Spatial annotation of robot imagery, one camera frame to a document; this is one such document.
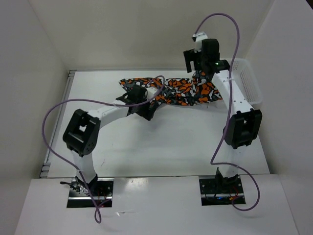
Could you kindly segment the orange camouflage shorts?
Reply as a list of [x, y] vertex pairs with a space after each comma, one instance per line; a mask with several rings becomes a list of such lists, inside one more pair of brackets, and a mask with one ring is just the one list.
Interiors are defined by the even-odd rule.
[[119, 81], [121, 87], [129, 92], [134, 85], [144, 88], [162, 89], [161, 93], [150, 102], [150, 107], [158, 108], [162, 104], [193, 106], [222, 99], [218, 89], [202, 71], [194, 72], [192, 78], [129, 78]]

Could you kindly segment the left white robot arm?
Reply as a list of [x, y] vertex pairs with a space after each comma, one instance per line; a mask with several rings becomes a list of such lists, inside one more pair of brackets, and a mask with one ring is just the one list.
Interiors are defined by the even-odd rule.
[[73, 113], [63, 134], [63, 141], [72, 153], [74, 164], [78, 168], [75, 176], [77, 185], [85, 195], [94, 195], [99, 190], [92, 152], [97, 145], [101, 128], [132, 114], [151, 120], [155, 108], [150, 105], [160, 93], [160, 89], [135, 84], [111, 105], [89, 111], [77, 109]]

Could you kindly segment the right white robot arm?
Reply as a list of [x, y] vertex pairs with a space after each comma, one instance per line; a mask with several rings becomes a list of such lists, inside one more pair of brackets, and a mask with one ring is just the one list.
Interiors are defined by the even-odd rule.
[[239, 165], [246, 149], [256, 139], [262, 120], [262, 112], [254, 110], [245, 99], [235, 79], [230, 74], [227, 60], [220, 59], [220, 45], [217, 39], [209, 39], [206, 34], [193, 35], [194, 49], [185, 51], [186, 68], [191, 72], [202, 71], [218, 89], [227, 105], [228, 115], [223, 129], [223, 142], [229, 148], [225, 163], [217, 165], [215, 189], [226, 192], [232, 188], [238, 176]]

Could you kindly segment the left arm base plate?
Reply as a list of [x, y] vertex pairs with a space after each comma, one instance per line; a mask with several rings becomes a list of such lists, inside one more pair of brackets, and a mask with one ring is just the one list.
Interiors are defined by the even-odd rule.
[[[94, 204], [84, 186], [79, 186], [76, 179], [72, 179], [69, 185], [67, 208], [94, 208]], [[96, 188], [91, 189], [96, 204], [101, 208], [112, 207], [113, 179], [99, 179]]]

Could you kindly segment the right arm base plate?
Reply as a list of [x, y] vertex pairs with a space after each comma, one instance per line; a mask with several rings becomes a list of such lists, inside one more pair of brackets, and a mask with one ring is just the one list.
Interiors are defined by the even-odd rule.
[[202, 206], [224, 206], [246, 204], [241, 179], [238, 178], [230, 186], [218, 188], [214, 178], [199, 178], [201, 205]]

